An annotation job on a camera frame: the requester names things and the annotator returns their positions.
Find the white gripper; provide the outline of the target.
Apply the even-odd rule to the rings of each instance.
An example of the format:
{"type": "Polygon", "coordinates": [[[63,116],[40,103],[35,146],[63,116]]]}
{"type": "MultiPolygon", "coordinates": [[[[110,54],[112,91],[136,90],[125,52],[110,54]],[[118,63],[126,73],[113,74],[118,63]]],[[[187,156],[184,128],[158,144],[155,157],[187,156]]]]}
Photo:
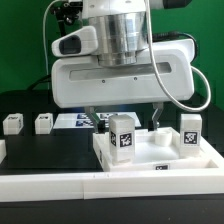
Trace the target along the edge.
{"type": "Polygon", "coordinates": [[[101,67],[95,56],[57,60],[52,67],[55,103],[61,108],[85,107],[95,132],[103,134],[104,121],[91,106],[157,102],[152,115],[157,130],[163,102],[170,97],[188,100],[194,93],[194,43],[190,39],[157,42],[153,51],[158,74],[153,72],[148,50],[138,53],[137,62],[128,66],[101,67]]]}

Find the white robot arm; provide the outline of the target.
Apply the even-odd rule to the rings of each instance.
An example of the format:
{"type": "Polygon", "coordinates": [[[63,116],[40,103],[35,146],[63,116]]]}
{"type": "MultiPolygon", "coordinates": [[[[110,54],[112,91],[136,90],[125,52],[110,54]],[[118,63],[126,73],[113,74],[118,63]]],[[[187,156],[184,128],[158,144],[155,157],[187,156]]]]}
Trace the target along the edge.
{"type": "Polygon", "coordinates": [[[194,93],[191,39],[174,33],[150,39],[152,9],[184,8],[192,0],[68,0],[86,24],[52,43],[58,58],[51,70],[55,103],[83,107],[98,133],[105,131],[96,106],[154,103],[157,121],[163,103],[194,93]]]}

